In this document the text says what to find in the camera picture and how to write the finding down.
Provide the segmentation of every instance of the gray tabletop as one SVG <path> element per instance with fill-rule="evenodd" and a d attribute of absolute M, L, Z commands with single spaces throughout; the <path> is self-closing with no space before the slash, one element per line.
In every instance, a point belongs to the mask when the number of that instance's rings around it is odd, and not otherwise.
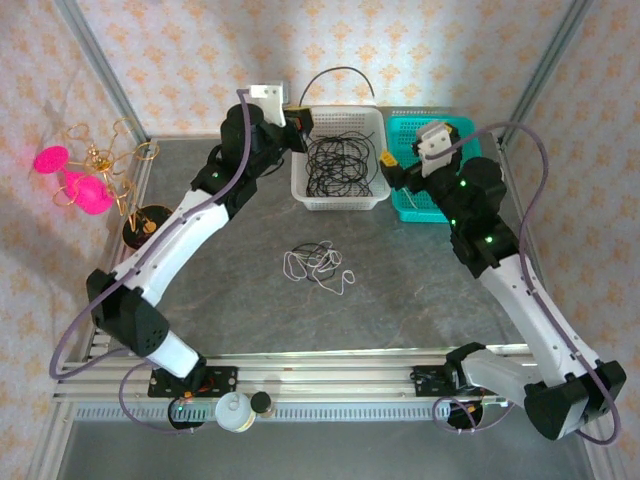
<path fill-rule="evenodd" d="M 143 203 L 175 208 L 215 143 L 159 140 Z M 372 211 L 307 211 L 291 195 L 290 172 L 287 162 L 259 181 L 258 193 L 188 261 L 158 305 L 202 354 L 522 341 L 458 262 L 447 225 L 402 223 L 390 199 Z M 343 296 L 283 275 L 287 250 L 321 240 L 331 240 L 355 273 Z M 338 275 L 329 285 L 339 288 Z"/>
<path fill-rule="evenodd" d="M 384 422 L 256 424 L 241 435 L 213 427 L 175 438 L 130 423 L 76 422 L 69 445 L 60 480 L 594 478 L 576 435 L 550 442 L 519 409 L 475 435 Z"/>

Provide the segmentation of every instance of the cable bundle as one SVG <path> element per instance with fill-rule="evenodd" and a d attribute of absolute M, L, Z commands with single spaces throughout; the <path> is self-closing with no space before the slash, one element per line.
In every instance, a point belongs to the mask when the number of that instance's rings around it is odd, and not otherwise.
<path fill-rule="evenodd" d="M 308 147 L 307 183 L 308 197 L 371 197 L 371 178 L 367 164 L 369 155 L 378 155 L 368 136 L 360 132 L 345 132 L 337 136 L 319 137 Z"/>
<path fill-rule="evenodd" d="M 333 243 L 329 240 L 323 240 L 320 243 L 303 243 L 285 252 L 282 272 L 285 277 L 294 282 L 306 278 L 325 290 L 342 295 L 345 284 L 353 285 L 356 281 L 353 271 L 344 270 L 342 272 L 340 290 L 334 290 L 323 283 L 336 274 L 336 269 L 341 263 L 342 254 L 333 248 Z M 295 271 L 296 264 L 300 273 Z"/>

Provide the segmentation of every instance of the yellow connector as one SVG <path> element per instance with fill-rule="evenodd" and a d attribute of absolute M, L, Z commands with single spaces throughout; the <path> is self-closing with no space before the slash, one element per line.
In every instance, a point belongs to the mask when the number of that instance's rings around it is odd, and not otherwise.
<path fill-rule="evenodd" d="M 389 150 L 383 150 L 380 154 L 380 161 L 385 167 L 395 167 L 398 161 L 391 155 Z"/>

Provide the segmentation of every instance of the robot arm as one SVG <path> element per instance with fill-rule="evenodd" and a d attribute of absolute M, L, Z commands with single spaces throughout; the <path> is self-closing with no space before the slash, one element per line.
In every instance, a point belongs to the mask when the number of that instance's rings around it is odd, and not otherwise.
<path fill-rule="evenodd" d="M 414 153 L 420 157 L 403 169 L 390 155 L 381 170 L 396 189 L 426 191 L 451 225 L 451 243 L 458 259 L 500 302 L 528 344 L 537 370 L 513 364 L 472 343 L 447 355 L 447 380 L 459 390 L 487 388 L 523 407 L 538 431 L 549 439 L 573 432 L 608 411 L 603 394 L 585 369 L 595 371 L 612 398 L 626 375 L 616 361 L 603 363 L 576 334 L 534 276 L 533 286 L 553 317 L 576 345 L 573 353 L 534 298 L 523 276 L 516 236 L 498 215 L 506 193 L 500 166 L 487 158 L 468 160 L 461 152 L 428 157 L 459 140 L 451 125 L 432 122 L 417 132 Z"/>
<path fill-rule="evenodd" d="M 275 103 L 282 115 L 281 99 Z M 278 124 L 268 123 L 263 110 L 249 104 L 251 152 L 239 181 L 217 202 L 200 209 L 195 215 L 185 212 L 202 205 L 229 184 L 240 167 L 244 151 L 244 118 L 240 105 L 227 113 L 221 125 L 221 143 L 207 164 L 191 182 L 188 191 L 171 217 L 149 241 L 127 260 L 107 274 L 95 270 L 87 279 L 89 300 L 122 280 L 145 257 L 135 275 L 107 297 L 92 312 L 93 321 L 139 357 L 160 367 L 159 374 L 170 385 L 168 397 L 195 392 L 206 380 L 204 358 L 185 344 L 169 328 L 167 320 L 155 308 L 162 295 L 184 264 L 207 238 L 226 225 L 257 191 L 257 179 L 275 164 L 287 150 L 306 151 L 305 138 L 313 128 L 308 109 L 276 115 Z M 169 226 L 182 222 L 170 231 Z"/>

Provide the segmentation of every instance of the black round base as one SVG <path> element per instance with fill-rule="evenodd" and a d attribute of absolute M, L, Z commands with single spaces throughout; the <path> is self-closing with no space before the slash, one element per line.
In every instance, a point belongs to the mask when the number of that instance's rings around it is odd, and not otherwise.
<path fill-rule="evenodd" d="M 125 222 L 122 239 L 127 247 L 138 250 L 158 231 L 173 212 L 163 205 L 147 205 L 136 212 L 136 229 L 131 230 L 131 222 Z"/>

